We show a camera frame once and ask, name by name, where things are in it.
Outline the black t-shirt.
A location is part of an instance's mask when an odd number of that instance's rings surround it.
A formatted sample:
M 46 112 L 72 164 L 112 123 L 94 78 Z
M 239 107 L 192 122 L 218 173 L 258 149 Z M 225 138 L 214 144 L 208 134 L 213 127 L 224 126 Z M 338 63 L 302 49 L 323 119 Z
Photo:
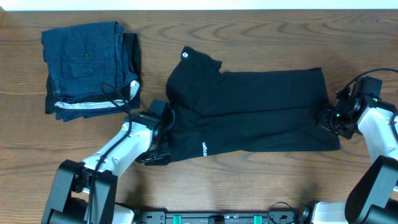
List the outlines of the black t-shirt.
M 174 123 L 155 162 L 247 152 L 336 151 L 319 124 L 329 104 L 320 68 L 222 72 L 221 62 L 185 47 L 166 83 Z

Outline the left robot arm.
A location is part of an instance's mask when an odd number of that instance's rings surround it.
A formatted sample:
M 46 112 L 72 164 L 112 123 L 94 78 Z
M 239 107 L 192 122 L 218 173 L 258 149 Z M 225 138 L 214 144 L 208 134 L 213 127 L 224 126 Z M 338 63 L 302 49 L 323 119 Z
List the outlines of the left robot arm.
M 105 146 L 81 162 L 63 161 L 55 174 L 42 223 L 133 223 L 135 211 L 118 205 L 119 178 L 146 152 L 154 152 L 175 121 L 162 115 L 128 115 Z

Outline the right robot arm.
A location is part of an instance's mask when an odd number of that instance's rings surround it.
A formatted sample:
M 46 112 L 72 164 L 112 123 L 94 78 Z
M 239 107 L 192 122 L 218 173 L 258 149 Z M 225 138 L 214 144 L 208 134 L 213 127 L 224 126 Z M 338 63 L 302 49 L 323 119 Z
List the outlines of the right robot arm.
M 363 136 L 372 164 L 345 201 L 313 202 L 296 223 L 397 223 L 397 108 L 381 100 L 381 87 L 379 79 L 359 77 L 322 112 L 320 126 L 329 132 Z

